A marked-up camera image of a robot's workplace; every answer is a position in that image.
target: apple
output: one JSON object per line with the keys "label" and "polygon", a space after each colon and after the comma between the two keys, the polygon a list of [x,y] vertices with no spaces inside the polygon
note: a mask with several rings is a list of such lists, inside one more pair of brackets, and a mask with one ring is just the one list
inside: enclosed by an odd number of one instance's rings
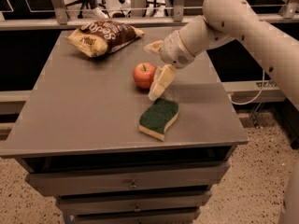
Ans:
{"label": "apple", "polygon": [[139,63],[133,70],[135,84],[141,89],[149,89],[156,72],[156,66],[152,63]]}

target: speckled floor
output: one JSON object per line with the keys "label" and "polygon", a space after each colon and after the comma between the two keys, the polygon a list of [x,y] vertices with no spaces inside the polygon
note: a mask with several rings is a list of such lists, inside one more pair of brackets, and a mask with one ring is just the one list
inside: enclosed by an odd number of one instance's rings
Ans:
{"label": "speckled floor", "polygon": [[[258,116],[261,129],[254,128],[248,114],[240,113],[239,118],[249,143],[235,150],[231,168],[212,188],[212,197],[193,224],[278,223],[299,150],[291,149],[288,133],[271,110]],[[18,163],[0,159],[0,164],[0,223],[64,223],[54,199],[42,197],[24,182],[26,173]]]}

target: drawer cabinet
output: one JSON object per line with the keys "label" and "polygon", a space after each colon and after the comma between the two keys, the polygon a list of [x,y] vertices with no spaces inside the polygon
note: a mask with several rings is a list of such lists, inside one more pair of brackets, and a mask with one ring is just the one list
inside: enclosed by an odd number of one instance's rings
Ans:
{"label": "drawer cabinet", "polygon": [[228,161],[180,163],[52,174],[29,174],[26,181],[44,196],[67,196],[213,185],[221,180],[228,168]]}
{"label": "drawer cabinet", "polygon": [[199,207],[204,205],[210,196],[210,191],[202,186],[60,197],[56,204],[64,213],[73,216],[139,213],[145,210]]}
{"label": "drawer cabinet", "polygon": [[152,224],[175,220],[193,221],[199,216],[198,208],[170,209],[163,211],[148,211],[142,213],[125,213],[111,215],[93,215],[76,218],[76,224]]}

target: green sponge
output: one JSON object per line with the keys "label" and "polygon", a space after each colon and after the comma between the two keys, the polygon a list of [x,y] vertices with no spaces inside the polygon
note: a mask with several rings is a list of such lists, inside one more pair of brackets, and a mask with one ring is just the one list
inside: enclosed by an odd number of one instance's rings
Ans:
{"label": "green sponge", "polygon": [[140,117],[139,131],[164,140],[166,130],[178,118],[178,103],[158,98]]}

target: chip bag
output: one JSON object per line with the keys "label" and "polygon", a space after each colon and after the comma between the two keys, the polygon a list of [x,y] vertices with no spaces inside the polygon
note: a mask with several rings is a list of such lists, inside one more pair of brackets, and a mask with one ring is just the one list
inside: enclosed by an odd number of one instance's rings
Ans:
{"label": "chip bag", "polygon": [[129,24],[99,20],[77,28],[67,42],[89,57],[113,53],[144,35],[144,32]]}

